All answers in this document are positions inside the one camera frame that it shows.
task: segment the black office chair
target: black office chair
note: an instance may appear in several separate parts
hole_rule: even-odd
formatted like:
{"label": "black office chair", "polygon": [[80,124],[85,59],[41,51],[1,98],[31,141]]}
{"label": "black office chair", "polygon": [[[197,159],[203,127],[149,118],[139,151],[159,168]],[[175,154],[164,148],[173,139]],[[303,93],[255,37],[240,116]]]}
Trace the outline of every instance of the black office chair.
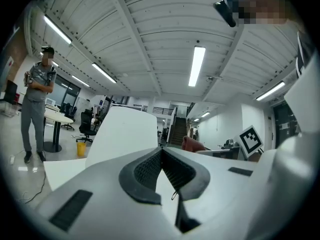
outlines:
{"label": "black office chair", "polygon": [[[65,114],[64,114],[64,116],[65,116],[66,118],[70,118],[72,121],[75,121],[74,117],[75,117],[75,113],[76,113],[76,111],[77,111],[77,107],[75,106],[75,107],[72,109],[71,113],[70,113],[70,109],[71,109],[70,103],[68,103],[67,105],[65,105]],[[69,130],[69,128],[72,129],[72,130],[75,130],[75,128],[73,128],[73,127],[72,127],[71,125],[69,125],[69,124],[61,125],[61,127],[66,127],[67,130]]]}
{"label": "black office chair", "polygon": [[97,133],[94,130],[91,130],[91,119],[92,119],[92,112],[86,109],[84,112],[81,113],[81,125],[79,127],[80,133],[84,134],[85,137],[77,138],[75,141],[88,141],[93,142],[94,140],[89,138],[89,136],[95,136]]}
{"label": "black office chair", "polygon": [[[16,92],[17,92],[17,85],[8,80],[6,83],[6,88],[5,88],[5,94],[3,97],[3,101],[5,101],[5,108],[4,111],[2,112],[5,116],[12,118],[16,114],[16,110],[14,109],[12,112],[12,107],[13,105],[17,105],[16,99]],[[11,104],[10,106],[10,112],[7,111],[7,104]]]}

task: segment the ceiling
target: ceiling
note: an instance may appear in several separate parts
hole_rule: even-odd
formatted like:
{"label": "ceiling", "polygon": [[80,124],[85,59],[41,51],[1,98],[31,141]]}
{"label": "ceiling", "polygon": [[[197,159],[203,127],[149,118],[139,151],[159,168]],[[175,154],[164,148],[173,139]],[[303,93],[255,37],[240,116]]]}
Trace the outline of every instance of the ceiling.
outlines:
{"label": "ceiling", "polygon": [[[218,1],[35,0],[26,36],[34,55],[51,45],[58,73],[73,83],[71,76],[78,77],[97,95],[160,96],[214,109],[238,93],[255,98],[288,77],[298,47],[289,23],[229,27],[213,8]],[[44,13],[71,45],[45,23]],[[196,86],[189,87],[196,45],[206,52]]]}

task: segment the floor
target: floor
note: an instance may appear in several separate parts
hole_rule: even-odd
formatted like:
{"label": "floor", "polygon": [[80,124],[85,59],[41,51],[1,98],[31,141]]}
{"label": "floor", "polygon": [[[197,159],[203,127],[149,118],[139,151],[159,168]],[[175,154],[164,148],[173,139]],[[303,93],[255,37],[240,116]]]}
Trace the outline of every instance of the floor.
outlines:
{"label": "floor", "polygon": [[[1,164],[4,165],[5,172],[7,172],[7,180],[12,187],[14,198],[18,202],[27,202],[41,190],[44,182],[42,192],[27,204],[35,208],[51,192],[51,189],[47,179],[44,181],[44,165],[36,153],[34,126],[31,123],[29,129],[33,155],[31,162],[28,164],[24,163],[25,151],[20,131],[21,115],[17,114],[14,117],[7,117],[0,113],[0,126]],[[61,128],[59,144],[62,147],[62,151],[58,153],[45,152],[47,161],[80,159],[77,156],[76,145],[76,137],[80,136],[79,125],[73,124],[72,126],[74,127],[74,131]],[[53,132],[54,128],[46,125],[44,129],[44,141],[52,141]],[[91,143],[87,142],[84,157],[87,157],[90,146]],[[12,157],[14,157],[13,165],[10,164]]]}

